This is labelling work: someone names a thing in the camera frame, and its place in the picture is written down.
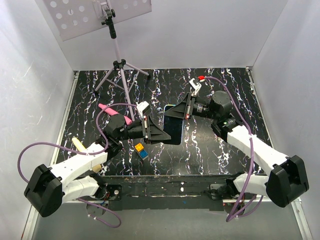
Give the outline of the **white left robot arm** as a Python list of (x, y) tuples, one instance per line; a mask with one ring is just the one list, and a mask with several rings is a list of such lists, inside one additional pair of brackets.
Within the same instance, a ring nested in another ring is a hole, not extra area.
[(123, 140), (143, 139), (146, 144), (169, 141), (171, 136), (157, 126), (150, 116), (127, 124), (121, 114), (112, 115), (103, 134), (84, 152), (47, 167), (39, 165), (33, 172), (24, 196), (42, 217), (48, 217), (71, 200), (92, 197), (101, 200), (106, 196), (107, 183), (96, 173), (82, 174), (115, 157)]

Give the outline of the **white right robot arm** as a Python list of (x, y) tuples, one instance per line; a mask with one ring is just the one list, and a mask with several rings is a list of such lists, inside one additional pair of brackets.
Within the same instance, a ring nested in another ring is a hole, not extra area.
[(191, 116), (211, 119), (215, 135), (236, 147), (262, 168), (265, 175), (239, 172), (215, 190), (216, 196), (237, 199), (243, 193), (267, 196), (284, 208), (310, 188), (304, 161), (289, 157), (249, 133), (244, 121), (232, 114), (234, 102), (225, 91), (216, 91), (210, 102), (189, 92), (178, 105), (164, 112), (165, 117), (188, 120)]

